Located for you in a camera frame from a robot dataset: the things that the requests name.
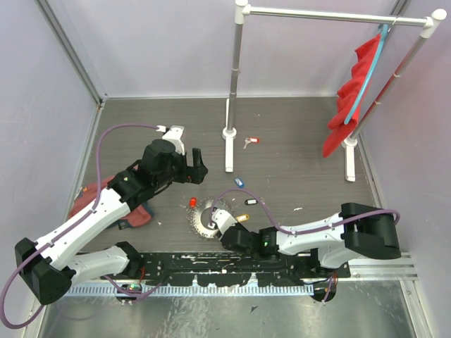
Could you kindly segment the black key tag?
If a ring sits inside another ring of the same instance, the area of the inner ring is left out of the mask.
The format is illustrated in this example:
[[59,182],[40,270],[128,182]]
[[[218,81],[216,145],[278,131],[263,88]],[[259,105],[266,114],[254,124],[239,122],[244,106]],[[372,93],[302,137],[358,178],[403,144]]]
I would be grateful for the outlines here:
[[258,203],[259,203],[259,201],[257,199],[246,199],[245,200],[245,205],[246,206],[257,205]]

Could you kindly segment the red cloth on hanger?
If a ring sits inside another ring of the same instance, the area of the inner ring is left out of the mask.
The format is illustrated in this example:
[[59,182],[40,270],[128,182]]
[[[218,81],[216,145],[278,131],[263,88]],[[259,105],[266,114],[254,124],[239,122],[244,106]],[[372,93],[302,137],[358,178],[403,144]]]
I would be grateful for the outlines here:
[[364,85],[364,81],[369,74],[380,40],[381,33],[355,50],[357,62],[352,66],[351,79],[337,91],[337,113],[327,124],[330,134],[323,143],[322,154],[324,158],[329,157],[340,146],[341,142],[357,127],[361,108],[360,103],[358,103],[354,112],[351,114],[348,123],[345,120],[351,112],[359,92]]

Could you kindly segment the yellow key tag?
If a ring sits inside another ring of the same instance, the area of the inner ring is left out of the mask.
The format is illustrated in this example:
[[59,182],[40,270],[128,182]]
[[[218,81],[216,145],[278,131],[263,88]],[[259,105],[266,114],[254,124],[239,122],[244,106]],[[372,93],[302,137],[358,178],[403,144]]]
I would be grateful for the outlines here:
[[237,216],[235,219],[236,219],[236,221],[238,221],[239,223],[246,222],[246,221],[249,220],[249,215],[247,215],[247,214],[242,214],[242,215]]

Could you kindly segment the metal disc with keyrings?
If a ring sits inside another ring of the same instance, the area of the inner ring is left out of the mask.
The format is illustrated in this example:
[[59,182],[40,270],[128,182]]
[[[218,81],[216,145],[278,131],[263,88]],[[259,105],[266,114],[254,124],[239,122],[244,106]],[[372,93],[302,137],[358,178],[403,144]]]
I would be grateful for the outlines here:
[[215,198],[208,197],[198,200],[195,206],[188,206],[187,220],[191,230],[204,239],[218,239],[220,236],[218,226],[210,220],[211,212],[217,208],[229,213],[233,212],[232,206],[225,199],[219,199],[214,204]]

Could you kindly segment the key with red tag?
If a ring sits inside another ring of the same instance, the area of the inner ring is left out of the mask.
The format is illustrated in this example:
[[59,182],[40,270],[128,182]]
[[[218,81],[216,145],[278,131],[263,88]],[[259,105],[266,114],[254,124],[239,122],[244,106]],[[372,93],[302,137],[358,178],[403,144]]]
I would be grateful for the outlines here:
[[250,144],[259,144],[260,143],[260,138],[257,137],[247,137],[245,139],[245,144],[243,146],[243,149],[246,149],[248,145]]

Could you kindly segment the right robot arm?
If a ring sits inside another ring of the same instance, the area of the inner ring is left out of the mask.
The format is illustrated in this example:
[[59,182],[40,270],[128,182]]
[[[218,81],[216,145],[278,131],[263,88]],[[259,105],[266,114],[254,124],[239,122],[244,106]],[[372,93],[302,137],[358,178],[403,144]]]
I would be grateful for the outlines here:
[[223,209],[211,217],[224,249],[271,263],[310,251],[309,269],[317,277],[325,277],[359,257],[380,261],[400,258],[399,219],[397,211],[357,203],[342,204],[340,212],[323,220],[277,225],[258,232],[249,231]]

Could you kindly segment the blue clothes hanger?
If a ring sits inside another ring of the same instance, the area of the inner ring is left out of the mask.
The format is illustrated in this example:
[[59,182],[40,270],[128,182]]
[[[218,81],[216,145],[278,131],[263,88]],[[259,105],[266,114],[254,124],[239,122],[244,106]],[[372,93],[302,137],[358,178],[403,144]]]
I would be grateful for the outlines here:
[[352,121],[358,122],[361,101],[376,69],[389,30],[387,24],[381,25],[373,39],[355,50],[357,63],[352,68],[352,79],[340,89],[344,94],[342,98],[347,100],[346,108],[349,108],[343,120],[344,125],[349,125]]

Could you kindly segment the white clothes rack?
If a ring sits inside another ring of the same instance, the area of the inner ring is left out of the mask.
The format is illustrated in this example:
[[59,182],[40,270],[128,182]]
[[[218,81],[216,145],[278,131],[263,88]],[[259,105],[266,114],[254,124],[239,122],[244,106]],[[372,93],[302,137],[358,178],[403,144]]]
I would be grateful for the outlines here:
[[233,45],[233,64],[230,79],[230,93],[226,100],[225,108],[225,128],[222,131],[225,140],[225,171],[231,173],[234,169],[234,139],[237,135],[235,129],[235,113],[237,107],[237,84],[240,74],[240,52],[242,47],[242,32],[245,23],[245,18],[250,15],[286,17],[286,18],[303,18],[314,20],[332,20],[355,23],[373,23],[379,25],[387,24],[389,26],[389,33],[396,25],[415,26],[421,28],[421,33],[410,50],[406,53],[398,67],[390,76],[384,87],[379,92],[378,96],[373,100],[365,114],[359,119],[355,130],[348,135],[348,137],[341,142],[340,146],[345,150],[345,179],[348,182],[356,180],[355,173],[355,156],[354,150],[358,146],[358,137],[362,132],[364,126],[368,122],[372,113],[383,102],[386,94],[391,90],[397,79],[401,78],[407,66],[412,62],[413,58],[418,53],[419,49],[424,45],[427,39],[431,38],[433,33],[438,29],[439,25],[446,19],[447,11],[439,8],[434,10],[432,14],[424,18],[408,18],[401,16],[399,13],[392,13],[392,15],[367,15],[356,13],[339,13],[328,11],[313,11],[313,10],[295,10],[283,8],[267,8],[258,7],[249,4],[248,1],[235,2],[235,37]]

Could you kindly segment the orange red key tag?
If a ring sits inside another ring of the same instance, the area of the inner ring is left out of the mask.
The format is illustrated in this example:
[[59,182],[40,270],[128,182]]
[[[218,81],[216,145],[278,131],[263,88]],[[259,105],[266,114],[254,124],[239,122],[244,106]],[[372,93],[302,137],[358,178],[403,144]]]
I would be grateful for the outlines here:
[[197,205],[197,199],[195,197],[192,197],[190,199],[190,208],[195,208]]

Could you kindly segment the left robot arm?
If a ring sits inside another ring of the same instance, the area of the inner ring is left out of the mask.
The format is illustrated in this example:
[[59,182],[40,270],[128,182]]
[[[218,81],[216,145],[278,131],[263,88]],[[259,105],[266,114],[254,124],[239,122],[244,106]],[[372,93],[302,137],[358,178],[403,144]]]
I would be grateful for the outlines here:
[[36,241],[15,245],[18,272],[42,305],[56,302],[75,284],[103,275],[132,279],[141,271],[141,257],[127,242],[80,255],[78,252],[109,225],[166,190],[172,183],[201,184],[208,173],[199,148],[193,164],[173,141],[155,139],[142,158],[117,173],[99,197],[60,227]]

